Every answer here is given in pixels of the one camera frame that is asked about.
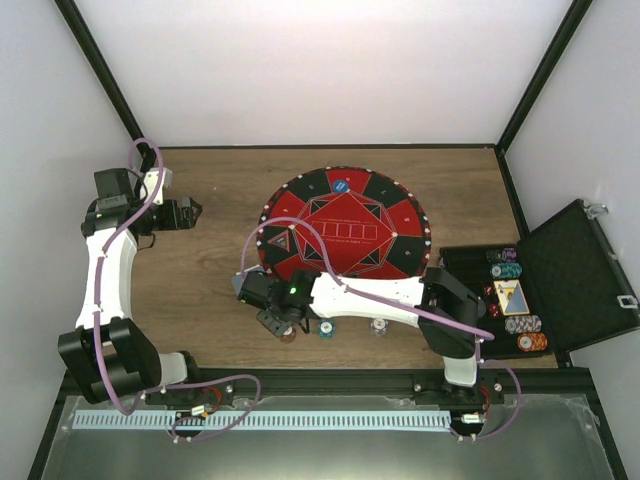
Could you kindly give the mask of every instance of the red poker chip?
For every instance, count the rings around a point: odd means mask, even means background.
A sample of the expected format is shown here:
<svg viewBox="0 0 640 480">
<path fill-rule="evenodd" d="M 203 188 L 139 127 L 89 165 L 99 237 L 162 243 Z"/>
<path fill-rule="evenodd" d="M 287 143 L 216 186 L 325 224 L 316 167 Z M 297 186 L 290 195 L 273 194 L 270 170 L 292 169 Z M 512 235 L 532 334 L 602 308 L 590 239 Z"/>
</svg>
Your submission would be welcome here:
<svg viewBox="0 0 640 480">
<path fill-rule="evenodd" d="M 400 279 L 422 275 L 431 229 L 415 197 L 398 182 L 357 167 L 298 175 L 266 203 L 259 222 L 296 217 L 326 244 L 334 270 L 347 277 Z M 295 270 L 325 271 L 319 242 L 303 226 L 268 225 L 258 233 L 262 265 L 289 280 Z"/>
</svg>

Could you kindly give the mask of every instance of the white wall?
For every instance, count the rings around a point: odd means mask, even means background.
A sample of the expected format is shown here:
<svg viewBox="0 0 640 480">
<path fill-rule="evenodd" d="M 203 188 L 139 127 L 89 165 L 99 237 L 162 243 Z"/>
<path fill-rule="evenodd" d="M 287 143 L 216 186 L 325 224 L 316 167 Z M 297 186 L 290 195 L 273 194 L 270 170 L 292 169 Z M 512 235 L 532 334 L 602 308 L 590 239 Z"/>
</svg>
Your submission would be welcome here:
<svg viewBox="0 0 640 480">
<path fill-rule="evenodd" d="M 609 206 L 602 226 L 640 294 L 639 44 L 640 3 L 593 2 L 507 156 L 531 227 L 578 197 Z M 573 358 L 591 368 L 629 477 L 640 478 L 640 332 Z"/>
<path fill-rule="evenodd" d="M 163 145 L 498 140 L 570 0 L 79 0 Z"/>
<path fill-rule="evenodd" d="M 60 386 L 93 172 L 128 139 L 52 1 L 0 2 L 0 477 L 26 478 Z"/>
</svg>

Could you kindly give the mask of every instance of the gray floor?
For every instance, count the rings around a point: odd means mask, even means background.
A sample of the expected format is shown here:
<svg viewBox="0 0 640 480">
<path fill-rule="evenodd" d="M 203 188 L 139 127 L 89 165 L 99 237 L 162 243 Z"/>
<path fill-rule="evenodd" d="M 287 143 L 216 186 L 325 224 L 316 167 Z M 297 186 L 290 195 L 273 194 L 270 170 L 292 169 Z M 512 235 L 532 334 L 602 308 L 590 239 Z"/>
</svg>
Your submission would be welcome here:
<svg viewBox="0 0 640 480">
<path fill-rule="evenodd" d="M 494 422 L 510 412 L 491 410 Z M 62 428 L 44 478 L 612 478 L 596 421 L 580 397 L 536 395 L 525 396 L 512 428 L 475 444 L 447 433 L 232 432 L 174 445 L 164 432 Z"/>
</svg>

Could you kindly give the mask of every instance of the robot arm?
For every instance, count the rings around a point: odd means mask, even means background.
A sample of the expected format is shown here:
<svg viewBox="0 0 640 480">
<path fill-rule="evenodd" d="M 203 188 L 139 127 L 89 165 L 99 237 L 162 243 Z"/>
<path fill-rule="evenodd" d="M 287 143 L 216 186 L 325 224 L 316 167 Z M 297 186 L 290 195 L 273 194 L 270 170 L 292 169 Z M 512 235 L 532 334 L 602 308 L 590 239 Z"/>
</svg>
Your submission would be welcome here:
<svg viewBox="0 0 640 480">
<path fill-rule="evenodd" d="M 477 296 L 451 274 L 437 268 L 428 268 L 424 277 L 403 280 L 340 280 L 360 291 L 471 327 L 476 326 L 485 312 L 485 305 Z M 309 318 L 355 316 L 411 325 L 420 329 L 434 352 L 442 355 L 449 383 L 464 387 L 476 383 L 475 338 L 471 333 L 345 291 L 328 273 L 297 271 L 286 282 L 251 271 L 239 289 L 238 300 L 259 308 L 258 320 L 276 337 L 282 337 L 291 325 L 301 325 Z"/>
<path fill-rule="evenodd" d="M 171 172 L 165 169 L 167 186 Z M 158 170 L 144 178 L 146 190 L 156 185 Z M 103 246 L 127 219 L 141 208 L 129 183 L 127 169 L 111 169 L 95 174 L 99 198 L 92 203 L 82 224 L 89 251 L 89 271 L 85 299 L 73 332 L 58 339 L 58 351 L 69 372 L 90 403 L 108 398 L 95 361 L 93 342 L 94 288 L 98 258 Z M 202 207 L 191 198 L 180 204 L 156 196 L 154 204 L 128 229 L 115 237 L 104 258 L 100 287 L 100 336 L 102 346 L 112 346 L 115 353 L 105 355 L 109 378 L 118 395 L 178 383 L 187 377 L 187 358 L 182 353 L 158 354 L 153 344 L 131 320 L 131 269 L 140 236 L 154 235 L 156 230 L 193 228 Z"/>
</svg>

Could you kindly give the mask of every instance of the wooden surface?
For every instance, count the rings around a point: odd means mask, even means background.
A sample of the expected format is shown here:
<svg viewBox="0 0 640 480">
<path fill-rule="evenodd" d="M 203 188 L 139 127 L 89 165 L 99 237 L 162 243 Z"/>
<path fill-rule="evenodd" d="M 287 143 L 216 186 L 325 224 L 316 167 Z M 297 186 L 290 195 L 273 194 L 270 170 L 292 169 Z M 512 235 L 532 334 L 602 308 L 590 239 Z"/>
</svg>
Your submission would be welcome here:
<svg viewBox="0 0 640 480">
<path fill-rule="evenodd" d="M 238 303 L 231 276 L 262 207 L 283 184 L 324 166 L 349 165 L 389 175 L 423 206 L 432 229 L 430 264 L 443 246 L 518 239 L 507 194 L 490 149 L 167 150 L 169 198 L 191 196 L 204 211 L 196 228 L 160 232 L 133 269 L 133 318 L 160 352 L 189 350 L 201 366 L 304 368 L 441 368 L 420 332 L 393 323 L 375 338 L 369 321 L 337 320 L 322 340 L 298 332 L 285 345 Z M 257 263 L 255 247 L 247 265 Z M 512 362 L 554 366 L 551 357 Z"/>
</svg>

